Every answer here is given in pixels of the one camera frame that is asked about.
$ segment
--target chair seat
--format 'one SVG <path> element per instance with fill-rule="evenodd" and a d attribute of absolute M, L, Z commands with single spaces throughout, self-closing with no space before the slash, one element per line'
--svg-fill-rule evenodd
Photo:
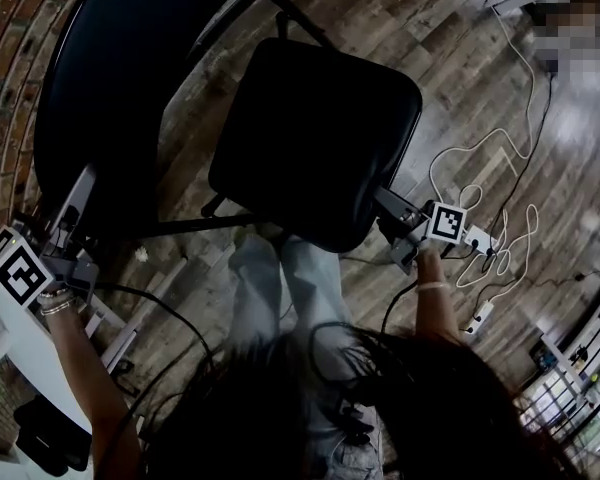
<path fill-rule="evenodd" d="M 332 252 L 362 243 L 422 111 L 407 76 L 327 48 L 266 39 L 240 82 L 211 187 Z"/>

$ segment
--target dark hair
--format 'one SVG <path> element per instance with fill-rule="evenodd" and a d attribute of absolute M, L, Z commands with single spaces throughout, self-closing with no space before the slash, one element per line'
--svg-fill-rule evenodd
<path fill-rule="evenodd" d="M 523 428 L 508 390 L 468 347 L 435 335 L 346 332 L 355 344 L 339 354 L 355 380 L 315 375 L 350 403 L 375 406 L 403 477 L 583 478 L 548 435 Z M 189 469 L 200 478 L 305 476 L 304 363 L 293 359 L 295 346 L 283 336 L 230 356 L 215 373 L 198 371 L 151 440 L 149 477 Z"/>

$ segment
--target white power strip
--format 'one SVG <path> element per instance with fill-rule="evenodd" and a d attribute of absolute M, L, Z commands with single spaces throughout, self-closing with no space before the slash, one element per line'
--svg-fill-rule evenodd
<path fill-rule="evenodd" d="M 478 329 L 482 327 L 485 320 L 489 317 L 493 311 L 493 303 L 491 301 L 485 300 L 480 307 L 480 311 L 478 311 L 471 320 L 467 324 L 464 329 L 465 334 L 474 335 L 478 332 Z"/>

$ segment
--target light blue jeans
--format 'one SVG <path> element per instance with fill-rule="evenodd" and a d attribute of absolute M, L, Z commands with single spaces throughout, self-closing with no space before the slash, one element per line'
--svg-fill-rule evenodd
<path fill-rule="evenodd" d="M 247 234 L 236 247 L 229 268 L 237 278 L 233 321 L 227 346 L 246 350 L 254 342 L 268 342 L 279 336 L 282 278 L 286 280 L 298 321 L 292 335 L 308 354 L 311 331 L 326 322 L 351 322 L 351 313 L 342 298 L 338 256 L 292 237 L 280 255 L 264 238 Z M 316 333 L 316 365 L 330 379 L 346 380 L 352 372 L 340 359 L 338 350 L 351 344 L 342 328 L 323 328 Z M 328 480 L 382 479 L 380 422 L 374 408 L 358 407 L 361 420 L 374 427 L 369 442 L 354 446 L 334 427 L 319 406 L 330 399 L 316 379 L 307 381 L 310 457 L 312 478 Z"/>

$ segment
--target chair backrest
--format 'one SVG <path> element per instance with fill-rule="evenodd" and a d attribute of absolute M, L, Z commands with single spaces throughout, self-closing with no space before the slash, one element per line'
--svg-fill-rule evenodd
<path fill-rule="evenodd" d="M 83 225 L 155 218 L 163 110 L 196 38 L 227 0 L 80 0 L 44 81 L 34 138 L 44 200 L 67 196 L 87 163 L 98 180 Z"/>

